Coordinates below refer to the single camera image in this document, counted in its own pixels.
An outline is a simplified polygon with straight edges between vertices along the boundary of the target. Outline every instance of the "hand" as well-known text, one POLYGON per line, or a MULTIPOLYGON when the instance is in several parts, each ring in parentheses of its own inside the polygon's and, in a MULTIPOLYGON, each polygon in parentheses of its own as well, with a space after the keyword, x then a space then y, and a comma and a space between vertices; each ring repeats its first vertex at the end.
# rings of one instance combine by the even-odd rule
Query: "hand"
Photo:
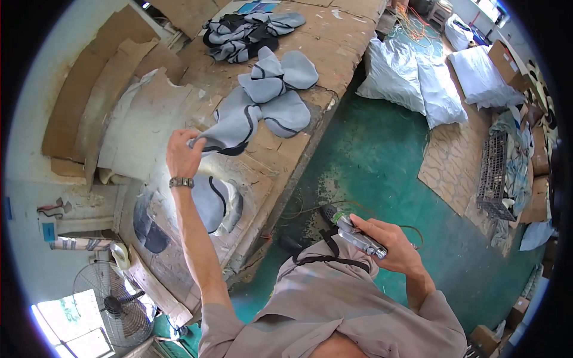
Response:
POLYGON ((193 178, 201 162, 201 152, 207 142, 206 138, 201 138, 195 142, 193 149, 189 148, 187 142, 196 138, 199 132, 190 129, 176 129, 167 143, 167 168, 169 174, 193 178))
POLYGON ((350 214, 350 220, 371 238, 384 245, 388 251, 383 260, 372 256, 379 267, 388 271, 400 272, 410 277, 419 276, 426 272, 420 254, 408 241, 398 225, 376 219, 365 221, 354 214, 350 214))

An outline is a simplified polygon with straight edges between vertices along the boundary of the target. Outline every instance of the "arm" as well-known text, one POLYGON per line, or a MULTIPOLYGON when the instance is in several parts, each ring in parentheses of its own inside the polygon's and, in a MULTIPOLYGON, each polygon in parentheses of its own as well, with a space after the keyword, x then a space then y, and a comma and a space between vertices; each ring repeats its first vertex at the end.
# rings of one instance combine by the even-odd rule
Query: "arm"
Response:
POLYGON ((350 218, 358 228, 388 250, 383 260, 373 258, 376 264, 388 271, 406 275, 408 306, 418 313, 426 297, 434 293, 436 289, 430 274, 422 265, 422 258, 408 241, 402 229, 398 225, 375 219, 365 221, 354 214, 351 214, 350 218))
MULTIPOLYGON (((197 173, 206 140, 198 140, 192 150, 187 141, 198 135, 198 132, 189 129, 178 129, 171 135, 167 145, 167 167, 171 177, 193 178, 197 173)), ((191 188, 174 187, 171 193, 175 199, 183 255, 193 280, 201 290, 203 306, 221 304, 234 314, 215 247, 199 217, 191 197, 191 188)))

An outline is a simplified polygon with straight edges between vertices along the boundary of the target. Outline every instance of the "stool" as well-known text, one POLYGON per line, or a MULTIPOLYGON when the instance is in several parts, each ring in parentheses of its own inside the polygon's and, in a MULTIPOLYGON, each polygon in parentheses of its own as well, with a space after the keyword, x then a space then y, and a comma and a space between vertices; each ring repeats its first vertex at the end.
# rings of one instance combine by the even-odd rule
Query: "stool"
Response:
POLYGON ((436 21, 443 31, 446 20, 452 16, 453 8, 454 7, 452 3, 450 3, 448 0, 438 0, 435 2, 434 6, 431 8, 430 13, 428 14, 428 22, 430 22, 430 20, 436 21))

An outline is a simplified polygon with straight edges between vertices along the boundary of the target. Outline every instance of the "window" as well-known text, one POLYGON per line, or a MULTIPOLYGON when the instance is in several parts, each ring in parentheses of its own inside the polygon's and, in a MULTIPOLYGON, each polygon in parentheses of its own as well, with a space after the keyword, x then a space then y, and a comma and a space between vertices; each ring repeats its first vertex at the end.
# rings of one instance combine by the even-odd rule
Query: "window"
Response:
POLYGON ((32 312, 61 358, 99 358, 113 353, 93 290, 32 305, 32 312))
POLYGON ((501 12, 497 9, 501 6, 497 0, 472 0, 480 7, 480 10, 484 12, 493 22, 497 21, 501 12))

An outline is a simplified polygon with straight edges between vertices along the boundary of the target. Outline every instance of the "white sack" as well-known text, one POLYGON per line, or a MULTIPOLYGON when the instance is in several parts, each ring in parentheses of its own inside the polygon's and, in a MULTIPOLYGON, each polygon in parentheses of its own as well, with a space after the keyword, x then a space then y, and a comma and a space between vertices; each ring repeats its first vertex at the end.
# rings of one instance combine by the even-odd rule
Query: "white sack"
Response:
POLYGON ((462 107, 456 85, 444 61, 418 53, 416 60, 426 120, 430 129, 440 124, 467 122, 468 115, 462 107))
POLYGON ((530 251, 543 245, 554 232, 550 221, 532 222, 523 234, 519 251, 530 251))
POLYGON ((448 56, 464 90, 467 104, 507 107, 525 102, 525 96, 507 85, 488 56, 487 46, 454 52, 448 56))
POLYGON ((356 91, 360 97, 385 99, 426 115, 418 81, 414 52, 396 40, 370 39, 366 49, 364 82, 356 91))
POLYGON ((466 25, 458 15, 452 14, 444 25, 444 32, 456 51, 465 50, 468 48, 469 42, 473 39, 473 33, 454 24, 455 20, 466 25))

